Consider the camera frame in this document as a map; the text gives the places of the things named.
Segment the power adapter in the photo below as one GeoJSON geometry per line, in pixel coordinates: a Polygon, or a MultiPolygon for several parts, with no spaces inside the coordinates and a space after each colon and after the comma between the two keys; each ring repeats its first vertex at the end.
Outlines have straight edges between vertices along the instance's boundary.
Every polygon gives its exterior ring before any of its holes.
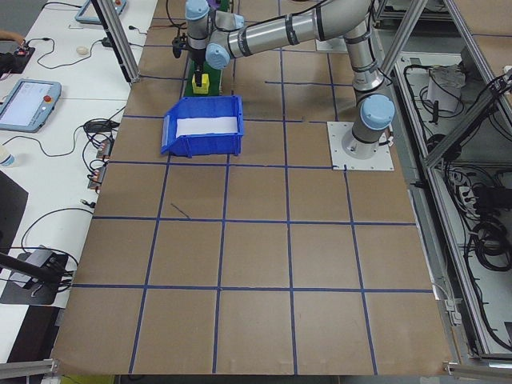
{"type": "Polygon", "coordinates": [[[102,46],[105,48],[112,48],[112,43],[110,42],[109,38],[102,38],[102,46]]]}
{"type": "Polygon", "coordinates": [[[83,125],[83,129],[88,134],[97,134],[99,132],[111,132],[113,128],[117,128],[118,126],[118,122],[106,120],[105,118],[99,118],[86,122],[83,125]]]}

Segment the yellow object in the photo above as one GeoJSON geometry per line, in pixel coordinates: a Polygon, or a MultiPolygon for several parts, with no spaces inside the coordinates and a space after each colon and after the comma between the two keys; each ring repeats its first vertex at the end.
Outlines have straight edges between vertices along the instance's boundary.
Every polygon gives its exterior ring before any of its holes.
{"type": "Polygon", "coordinates": [[[62,376],[61,384],[114,384],[115,376],[62,376]]]}
{"type": "Polygon", "coordinates": [[[195,94],[208,94],[210,91],[210,76],[208,76],[208,74],[202,74],[201,86],[195,83],[195,75],[192,76],[192,90],[195,94]]]}

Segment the metal post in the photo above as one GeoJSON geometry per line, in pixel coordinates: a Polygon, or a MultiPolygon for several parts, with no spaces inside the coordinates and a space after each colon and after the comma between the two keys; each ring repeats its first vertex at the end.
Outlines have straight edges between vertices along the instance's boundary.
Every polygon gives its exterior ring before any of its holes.
{"type": "Polygon", "coordinates": [[[103,25],[106,36],[112,44],[116,58],[121,67],[125,80],[129,83],[140,80],[137,62],[126,38],[121,20],[114,8],[112,0],[91,0],[98,18],[103,25]]]}
{"type": "Polygon", "coordinates": [[[386,74],[386,76],[391,74],[394,64],[396,63],[400,53],[403,51],[404,46],[406,46],[409,36],[412,34],[427,2],[428,0],[414,0],[413,2],[410,2],[410,7],[403,17],[400,27],[394,36],[391,48],[386,54],[384,62],[381,65],[381,71],[386,74]]]}
{"type": "Polygon", "coordinates": [[[512,382],[512,370],[507,368],[491,368],[489,366],[464,366],[454,362],[445,364],[445,370],[455,378],[476,378],[481,380],[497,380],[512,382]]]}
{"type": "Polygon", "coordinates": [[[379,0],[378,2],[378,8],[375,12],[375,21],[378,22],[381,18],[382,12],[384,12],[384,9],[386,8],[387,0],[379,0]]]}
{"type": "Polygon", "coordinates": [[[40,362],[8,362],[0,364],[0,379],[21,378],[35,374],[52,374],[57,371],[58,360],[47,359],[40,362]]]}

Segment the blue plastic bin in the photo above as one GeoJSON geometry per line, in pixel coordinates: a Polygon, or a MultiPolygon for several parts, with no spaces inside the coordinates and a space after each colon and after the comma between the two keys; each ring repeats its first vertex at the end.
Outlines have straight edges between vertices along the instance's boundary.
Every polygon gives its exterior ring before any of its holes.
{"type": "Polygon", "coordinates": [[[162,154],[191,158],[201,154],[240,154],[242,150],[243,116],[240,96],[182,98],[164,116],[162,154]],[[238,132],[229,134],[188,134],[176,138],[180,118],[236,117],[238,132]]]}

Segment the mounting plate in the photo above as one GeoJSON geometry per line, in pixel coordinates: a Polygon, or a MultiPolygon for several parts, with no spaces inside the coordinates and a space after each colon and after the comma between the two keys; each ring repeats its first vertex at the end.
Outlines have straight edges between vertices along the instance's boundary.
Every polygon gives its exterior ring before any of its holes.
{"type": "MultiPolygon", "coordinates": [[[[375,155],[368,160],[353,158],[343,150],[343,137],[352,129],[353,124],[353,122],[327,122],[333,170],[344,170],[345,167],[348,170],[394,170],[388,145],[380,146],[375,155]]],[[[380,142],[386,140],[386,135],[382,134],[380,142]]]]}
{"type": "Polygon", "coordinates": [[[333,52],[339,54],[346,54],[348,52],[343,38],[332,38],[326,42],[316,40],[316,43],[318,52],[333,52]]]}

